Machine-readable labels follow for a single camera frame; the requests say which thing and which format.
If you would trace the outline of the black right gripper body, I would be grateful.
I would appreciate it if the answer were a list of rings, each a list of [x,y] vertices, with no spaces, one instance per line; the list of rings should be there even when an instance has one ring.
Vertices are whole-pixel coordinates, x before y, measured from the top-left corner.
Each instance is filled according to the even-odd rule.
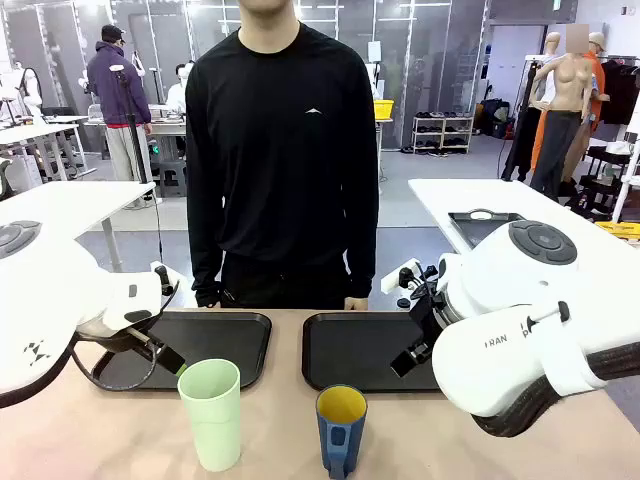
[[[411,299],[415,303],[410,308],[409,316],[419,327],[421,333],[409,349],[432,348],[443,331],[443,327],[439,323],[439,315],[445,306],[443,297],[441,294],[433,295],[427,292],[420,296],[412,295]]]

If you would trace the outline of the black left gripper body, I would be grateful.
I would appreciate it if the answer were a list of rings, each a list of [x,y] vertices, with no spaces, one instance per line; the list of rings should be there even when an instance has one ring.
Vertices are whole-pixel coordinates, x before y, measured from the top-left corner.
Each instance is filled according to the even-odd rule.
[[[134,351],[143,358],[151,358],[165,349],[165,343],[150,332],[157,319],[147,319],[120,330],[111,337],[79,334],[80,341],[96,342],[111,353]]]

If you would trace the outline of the light green tall cup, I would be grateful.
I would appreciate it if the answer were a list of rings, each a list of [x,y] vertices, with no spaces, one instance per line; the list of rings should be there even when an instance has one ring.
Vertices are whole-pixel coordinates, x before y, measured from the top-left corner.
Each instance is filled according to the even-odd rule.
[[[177,388],[201,466],[209,472],[233,467],[241,454],[238,367],[226,359],[202,360],[181,374]]]

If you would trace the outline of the person's right forearm black sleeve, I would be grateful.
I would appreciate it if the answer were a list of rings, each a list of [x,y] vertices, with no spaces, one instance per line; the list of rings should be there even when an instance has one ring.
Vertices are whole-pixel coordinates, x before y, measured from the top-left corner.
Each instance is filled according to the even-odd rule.
[[[189,247],[195,292],[199,307],[213,307],[220,300],[221,283],[216,280],[222,265],[223,253],[217,240],[222,219],[222,200],[189,196],[187,220]]]

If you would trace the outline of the person's left forearm black sleeve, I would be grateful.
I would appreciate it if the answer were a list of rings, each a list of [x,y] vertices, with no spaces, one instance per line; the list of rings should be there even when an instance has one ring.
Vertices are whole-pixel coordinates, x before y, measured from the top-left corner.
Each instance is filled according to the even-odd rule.
[[[346,257],[350,287],[348,296],[366,300],[375,275],[379,200],[357,197],[345,211],[347,221]]]

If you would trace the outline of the black plastic tray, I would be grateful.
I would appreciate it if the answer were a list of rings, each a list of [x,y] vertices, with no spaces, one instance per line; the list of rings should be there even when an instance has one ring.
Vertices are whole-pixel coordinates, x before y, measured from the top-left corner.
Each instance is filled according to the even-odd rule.
[[[221,310],[167,310],[144,334],[159,340],[183,358],[185,366],[206,359],[226,359],[240,371],[240,388],[246,390],[261,377],[272,330],[271,320],[260,313]],[[129,349],[105,353],[92,375],[106,385],[132,385],[148,373],[151,358]]]
[[[391,362],[420,334],[406,312],[313,315],[303,325],[303,377],[317,391],[344,384],[367,394],[437,392],[430,362],[404,377],[391,368]]]

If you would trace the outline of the blue mug yellow inside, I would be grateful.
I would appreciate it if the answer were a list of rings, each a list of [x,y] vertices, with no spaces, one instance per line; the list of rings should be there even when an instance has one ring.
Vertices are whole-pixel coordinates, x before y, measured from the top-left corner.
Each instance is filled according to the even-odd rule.
[[[366,398],[351,386],[334,385],[319,393],[315,408],[324,468],[331,480],[346,480],[357,465]]]

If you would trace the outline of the white side table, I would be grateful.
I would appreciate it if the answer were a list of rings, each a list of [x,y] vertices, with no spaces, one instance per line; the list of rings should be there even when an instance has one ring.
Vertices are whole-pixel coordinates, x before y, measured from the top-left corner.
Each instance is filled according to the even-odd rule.
[[[640,330],[639,250],[519,182],[413,179],[409,186],[454,248],[436,265],[449,321],[496,312],[526,318],[565,303],[581,321]],[[524,220],[471,249],[448,214],[474,209]]]
[[[101,225],[112,269],[121,272],[111,217],[154,188],[153,182],[54,181],[1,201],[0,225],[33,220],[47,231],[71,239]]]

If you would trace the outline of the wooden shoe rack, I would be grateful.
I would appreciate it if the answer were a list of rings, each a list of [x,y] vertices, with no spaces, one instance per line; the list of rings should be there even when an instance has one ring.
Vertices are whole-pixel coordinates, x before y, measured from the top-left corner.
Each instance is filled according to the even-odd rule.
[[[455,112],[418,112],[412,121],[411,149],[416,154],[468,153],[473,117]]]

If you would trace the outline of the black trousers on stand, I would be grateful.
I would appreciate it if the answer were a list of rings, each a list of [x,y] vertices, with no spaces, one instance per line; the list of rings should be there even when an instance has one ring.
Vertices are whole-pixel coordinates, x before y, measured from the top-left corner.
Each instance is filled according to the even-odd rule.
[[[531,157],[541,110],[530,105],[530,94],[537,72],[543,66],[540,60],[533,60],[527,73],[527,83],[517,118],[513,143],[506,160],[501,179],[510,181],[517,171],[517,180],[523,182],[531,169]]]

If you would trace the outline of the person in black sweater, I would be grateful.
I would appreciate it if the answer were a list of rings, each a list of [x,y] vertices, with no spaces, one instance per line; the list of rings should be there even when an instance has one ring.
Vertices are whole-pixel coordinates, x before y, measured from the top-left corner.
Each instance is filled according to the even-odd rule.
[[[368,72],[293,0],[237,3],[186,86],[187,199],[222,200],[215,306],[345,310],[345,211],[379,200]]]

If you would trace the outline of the pile of black bags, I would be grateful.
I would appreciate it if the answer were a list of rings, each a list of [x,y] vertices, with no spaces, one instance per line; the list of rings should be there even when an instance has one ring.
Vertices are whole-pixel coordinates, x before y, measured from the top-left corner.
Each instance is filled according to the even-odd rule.
[[[481,101],[476,105],[474,128],[483,135],[503,139],[510,123],[510,107],[500,98]]]

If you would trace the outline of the yellow flat object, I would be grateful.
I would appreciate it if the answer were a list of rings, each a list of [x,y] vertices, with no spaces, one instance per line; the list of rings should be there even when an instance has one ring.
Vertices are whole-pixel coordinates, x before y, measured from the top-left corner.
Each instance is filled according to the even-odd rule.
[[[596,225],[616,238],[640,248],[640,223],[596,222]]]

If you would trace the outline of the black metal shelf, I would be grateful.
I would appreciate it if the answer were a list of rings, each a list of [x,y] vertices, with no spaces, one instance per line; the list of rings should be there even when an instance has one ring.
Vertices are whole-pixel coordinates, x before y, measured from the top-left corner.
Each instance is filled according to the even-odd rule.
[[[610,221],[631,159],[629,149],[618,154],[607,152],[605,146],[591,146],[585,156],[591,159],[589,170],[565,206],[591,222]]]

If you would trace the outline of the black tripod stand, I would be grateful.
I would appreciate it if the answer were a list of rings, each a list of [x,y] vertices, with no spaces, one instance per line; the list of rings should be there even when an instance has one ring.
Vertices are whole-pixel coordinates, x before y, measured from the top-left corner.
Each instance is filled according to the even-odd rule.
[[[137,161],[137,170],[139,173],[140,182],[142,184],[147,184],[148,178],[146,175],[144,159],[142,156],[142,150],[141,150],[139,135],[137,131],[136,117],[133,111],[133,103],[131,98],[131,91],[129,88],[129,80],[126,74],[124,73],[124,66],[122,64],[111,65],[109,67],[109,70],[117,78],[117,81],[122,90],[122,95],[124,96],[124,99],[125,99],[126,118],[127,118],[129,130],[130,130],[131,142],[133,145],[135,158]]]

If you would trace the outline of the white background desk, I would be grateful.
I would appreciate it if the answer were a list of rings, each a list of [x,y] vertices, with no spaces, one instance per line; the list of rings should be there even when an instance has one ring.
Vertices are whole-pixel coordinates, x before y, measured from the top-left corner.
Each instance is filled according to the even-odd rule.
[[[77,123],[31,124],[0,130],[0,153],[27,160],[27,149],[35,150],[35,160],[43,168],[44,180],[75,180],[92,173]]]

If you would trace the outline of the seated person in white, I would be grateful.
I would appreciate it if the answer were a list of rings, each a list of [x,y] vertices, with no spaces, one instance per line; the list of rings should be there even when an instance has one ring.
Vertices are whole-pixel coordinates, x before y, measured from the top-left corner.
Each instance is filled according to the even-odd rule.
[[[170,111],[178,114],[184,114],[186,112],[185,89],[193,65],[194,61],[191,60],[186,64],[179,64],[176,66],[178,82],[169,88],[165,102],[166,107]]]

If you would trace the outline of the person in purple jacket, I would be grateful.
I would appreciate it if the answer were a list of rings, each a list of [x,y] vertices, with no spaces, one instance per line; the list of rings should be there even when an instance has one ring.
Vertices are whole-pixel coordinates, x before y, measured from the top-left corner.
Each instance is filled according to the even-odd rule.
[[[101,39],[96,42],[94,57],[87,66],[88,90],[99,99],[103,121],[106,125],[106,141],[119,181],[139,181],[137,161],[131,142],[126,118],[125,99],[117,78],[109,70],[111,65],[122,64],[129,80],[133,111],[144,159],[147,178],[151,178],[147,135],[151,133],[151,112],[143,83],[134,65],[124,56],[123,31],[111,24],[101,29]]]

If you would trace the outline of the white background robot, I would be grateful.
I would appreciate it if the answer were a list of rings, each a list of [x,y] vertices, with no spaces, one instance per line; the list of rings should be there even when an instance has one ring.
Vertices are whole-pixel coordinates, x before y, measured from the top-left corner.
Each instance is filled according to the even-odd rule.
[[[36,71],[31,67],[23,67],[20,62],[17,62],[13,74],[24,111],[32,117],[36,124],[44,123],[45,120],[41,110],[43,99]]]

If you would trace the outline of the beige mannequin grey trousers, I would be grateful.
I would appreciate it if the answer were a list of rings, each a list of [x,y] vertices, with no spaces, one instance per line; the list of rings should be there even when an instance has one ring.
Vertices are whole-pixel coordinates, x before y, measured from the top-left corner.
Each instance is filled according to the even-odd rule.
[[[536,90],[553,74],[555,96],[551,102],[536,98]],[[579,53],[567,53],[544,65],[532,83],[529,105],[546,113],[540,153],[530,187],[558,200],[566,153],[587,116],[592,92],[592,65]]]

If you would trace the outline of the black clothes on rack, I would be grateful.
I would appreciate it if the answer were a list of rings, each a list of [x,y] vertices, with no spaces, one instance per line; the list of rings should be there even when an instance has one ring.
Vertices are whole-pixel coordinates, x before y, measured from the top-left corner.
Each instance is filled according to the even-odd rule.
[[[602,67],[610,100],[602,104],[600,119],[605,124],[628,125],[640,93],[640,65],[609,59]]]

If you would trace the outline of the mannequin in orange with hat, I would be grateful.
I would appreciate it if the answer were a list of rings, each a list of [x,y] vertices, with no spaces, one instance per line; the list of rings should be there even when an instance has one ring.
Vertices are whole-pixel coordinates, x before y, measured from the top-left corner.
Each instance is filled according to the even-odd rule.
[[[592,66],[592,92],[589,122],[591,131],[597,129],[600,121],[602,106],[610,101],[610,96],[605,93],[606,77],[598,55],[604,52],[605,38],[602,32],[591,32],[589,34],[589,50],[585,54]]]

